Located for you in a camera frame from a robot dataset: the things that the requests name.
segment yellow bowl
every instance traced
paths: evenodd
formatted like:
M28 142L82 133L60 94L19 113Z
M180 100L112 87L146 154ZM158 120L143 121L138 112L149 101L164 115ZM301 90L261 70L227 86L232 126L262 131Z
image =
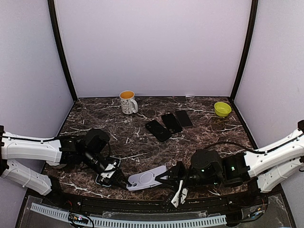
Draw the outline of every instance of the yellow bowl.
M214 104L214 111L216 115L226 117L231 113L231 107L224 102L216 102Z

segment black metal pole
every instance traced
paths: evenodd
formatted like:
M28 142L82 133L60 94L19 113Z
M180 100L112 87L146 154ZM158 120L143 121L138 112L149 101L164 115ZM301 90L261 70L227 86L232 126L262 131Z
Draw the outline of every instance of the black metal pole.
M234 82L233 89L232 89L232 92L230 95L230 99L232 101L234 101L234 99L237 96L238 88L239 88L239 85L241 83L242 76L244 73L244 69L245 69L245 65L246 65L246 61L247 61L247 57L248 57L248 53L249 53L249 48L250 48L250 44L251 44L251 39L252 39L252 35L253 35L253 29L255 26L255 21L256 21L256 16L257 16L257 4L258 4L258 0L252 0L243 53L242 53L241 61L238 66L237 77Z
M49 15L51 17L53 33L54 33L54 37L55 37L55 42L56 42L61 66L62 66L63 72L65 74L65 77L66 77L67 86L70 90L73 101L75 102L75 101L77 101L78 98L77 98L77 95L76 95L76 91L75 91L75 88L74 88L74 85L73 85L73 82L72 82L70 72L69 72L68 67L67 67L66 56L65 56L65 53L63 51L63 46L62 46L60 32L59 32L59 26L58 26L58 21L57 21L57 16L56 16L56 9L55 9L54 0L48 0L48 10L49 10Z
M249 130L246 122L245 122L245 120L243 119L241 113L239 112L238 107L236 106L236 104L234 103L234 101L231 98L228 98L228 100L229 100L229 102L230 102L233 110L236 112L238 119L240 120L240 122L242 124L242 126L243 126L243 128L244 128L244 130L246 132L246 135L247 135L247 137L248 137L248 139L249 139L249 141L250 141L250 143L252 145L252 148L253 149L258 149L256 141L254 140L254 138L253 138L253 136L252 136L252 134L251 134L251 132L250 132L250 130Z

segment mug handle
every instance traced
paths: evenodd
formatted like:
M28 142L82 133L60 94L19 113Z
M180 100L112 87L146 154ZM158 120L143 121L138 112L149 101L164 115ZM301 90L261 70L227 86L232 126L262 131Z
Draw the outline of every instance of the mug handle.
M134 104L134 108L132 108L132 112L137 113L138 112L137 102L134 99L131 99L131 102Z

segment black cable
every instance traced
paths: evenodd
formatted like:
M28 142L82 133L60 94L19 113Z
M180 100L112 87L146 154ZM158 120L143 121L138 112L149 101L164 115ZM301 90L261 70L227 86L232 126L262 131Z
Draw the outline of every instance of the black cable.
M229 205L236 205L236 206L238 206L239 208L249 208L249 207L252 207L253 205L248 205L248 206L242 206L242 205L239 205L239 204L237 204L237 203L230 203Z
M249 218L243 218L242 220L238 220L238 221L230 221L230 220L227 220L228 223L246 223L246 222L253 222L253 221L256 221L258 220L259 218L261 218L265 213L266 213L266 210L268 208L268 204L269 204L269 201L267 200L267 203L265 204L265 209L264 209L264 212L262 212L257 218L253 219L253 220L248 220L247 219L250 219L252 218L253 216L249 217Z
M53 203L49 198L47 198L47 197L45 197L45 199L47 199L51 204L53 204L55 207L57 207L57 208L60 208L58 205L56 205L55 203ZM71 214L72 213L75 213L75 214L78 214L78 215L81 215L81 216L83 216L83 217L86 217L87 219L89 219L90 220L90 222L92 223L92 228L95 228L95 225L94 225L94 222L93 222L93 220L88 216L88 215L84 215L83 213L80 213L80 212L78 212L78 211L74 211L74 210L71 210L71 209L69 209L68 210Z
M46 140L38 140L38 139L27 139L27 138L19 138L19 137L10 137L10 136L2 136L3 138L10 138L10 139L14 139L14 140L23 140L23 141L29 141L29 142L43 142L43 143L46 143L46 142L51 142L51 141L55 141L55 140L59 140L59 139L63 139L63 138L81 138L83 137L83 135L62 135L62 136L57 136L57 137L54 137L52 139L46 139Z
M2 173L4 172L5 168L2 165L2 146L0 145L0 173L2 175Z
M109 158L111 156L111 146L110 146L110 143L109 141L107 141L107 144L108 144L108 155L105 157L106 159ZM113 172L113 171L116 171L118 170L118 166L116 166L115 168L111 169L111 170L105 170L103 171L103 173L108 173L108 172Z
M236 143L236 142L224 142L224 141L220 141L220 142L216 142L214 144L210 144L210 145L204 147L203 149L206 150L206 149L208 149L210 147L213 147L213 146L216 146L216 145L219 145L219 144L231 144L231 145L235 145L235 146L238 146L240 148L243 148L244 150L247 150L247 151L252 152L252 153L257 153L257 154L264 154L265 153L265 151L254 151L254 150L252 150L250 148L247 148L247 147L245 147L245 146L243 146L243 145L241 145L239 143Z
M276 146L276 147L270 149L268 152L275 151L276 149L279 149L280 147L285 146L286 144L291 143L291 142L293 142L294 140L297 140L298 138L300 138L300 137L303 136L303 135L304 135L304 133L300 134L299 136L297 136L297 137L295 137L295 138L293 138L293 139L291 139L291 140L289 140L289 141L287 141L287 142L285 142L285 143L283 143L283 144L281 144L281 145L278 145L278 146Z

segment phone screen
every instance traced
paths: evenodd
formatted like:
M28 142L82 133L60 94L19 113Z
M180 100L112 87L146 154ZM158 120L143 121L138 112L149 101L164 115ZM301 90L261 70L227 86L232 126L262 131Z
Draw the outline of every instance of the phone screen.
M160 142L164 142L171 137L171 133L156 120L146 123L145 126Z
M185 110L176 111L175 115L176 115L181 127L192 127L193 126L193 123L191 122L191 120Z
M161 117L163 123L166 125L166 128L169 130L169 132L175 134L182 131L179 122L172 113L162 115Z

